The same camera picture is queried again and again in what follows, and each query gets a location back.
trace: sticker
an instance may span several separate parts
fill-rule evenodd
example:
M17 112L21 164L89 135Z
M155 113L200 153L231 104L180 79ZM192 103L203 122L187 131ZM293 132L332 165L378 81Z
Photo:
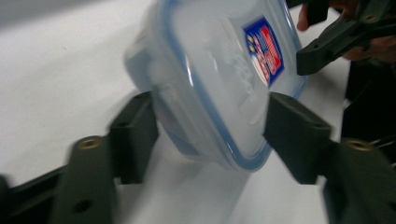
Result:
M273 29L261 18L244 29L251 62L269 88L285 69Z

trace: red and blue sticker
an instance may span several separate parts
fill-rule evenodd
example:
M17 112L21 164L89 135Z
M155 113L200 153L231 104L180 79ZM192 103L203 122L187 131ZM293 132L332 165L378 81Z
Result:
M251 61L262 82L269 88L285 69L274 31L265 18L244 30Z

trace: translucent lid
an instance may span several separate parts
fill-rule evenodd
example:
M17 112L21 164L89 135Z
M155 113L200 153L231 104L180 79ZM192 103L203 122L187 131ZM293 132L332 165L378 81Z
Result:
M300 48L283 0L162 0L148 20L154 103L177 148L254 171L269 91L298 97Z

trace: logo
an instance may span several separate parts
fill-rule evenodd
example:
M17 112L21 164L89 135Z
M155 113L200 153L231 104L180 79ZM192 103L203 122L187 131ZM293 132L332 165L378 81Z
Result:
M244 30L251 61L262 82L271 87L285 68L274 31L265 18Z

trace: label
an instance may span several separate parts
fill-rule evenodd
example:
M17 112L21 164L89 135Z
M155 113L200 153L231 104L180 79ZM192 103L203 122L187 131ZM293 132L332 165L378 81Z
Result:
M262 82L269 88L285 69L274 31L264 17L244 31L251 62Z

